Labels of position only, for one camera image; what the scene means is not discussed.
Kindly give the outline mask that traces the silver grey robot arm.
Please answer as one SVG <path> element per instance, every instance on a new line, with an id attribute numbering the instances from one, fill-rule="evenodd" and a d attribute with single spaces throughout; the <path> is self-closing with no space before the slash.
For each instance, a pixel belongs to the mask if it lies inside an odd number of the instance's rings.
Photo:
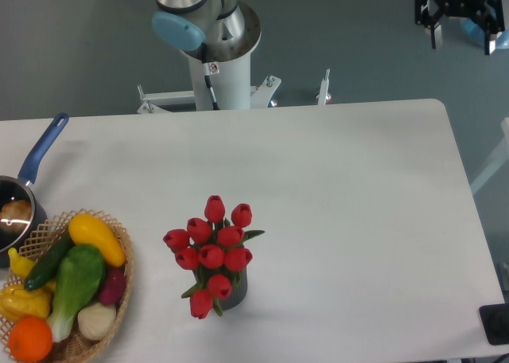
<path id="1" fill-rule="evenodd" d="M 169 46 L 202 63 L 232 61 L 258 44 L 258 18 L 239 0 L 155 0 L 159 8 L 152 27 Z M 484 51 L 508 28 L 508 0 L 414 0 L 414 22 L 441 40 L 442 17 L 467 18 L 483 34 Z"/>

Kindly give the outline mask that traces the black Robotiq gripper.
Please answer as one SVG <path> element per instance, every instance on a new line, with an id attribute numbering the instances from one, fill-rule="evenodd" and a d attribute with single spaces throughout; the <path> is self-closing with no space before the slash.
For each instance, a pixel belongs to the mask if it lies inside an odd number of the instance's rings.
<path id="1" fill-rule="evenodd" d="M 433 1 L 436 9 L 430 10 Z M 414 23 L 429 33 L 432 49 L 442 46 L 440 18 L 470 18 L 484 31 L 484 54 L 496 50 L 495 40 L 505 30 L 505 0 L 414 0 Z"/>

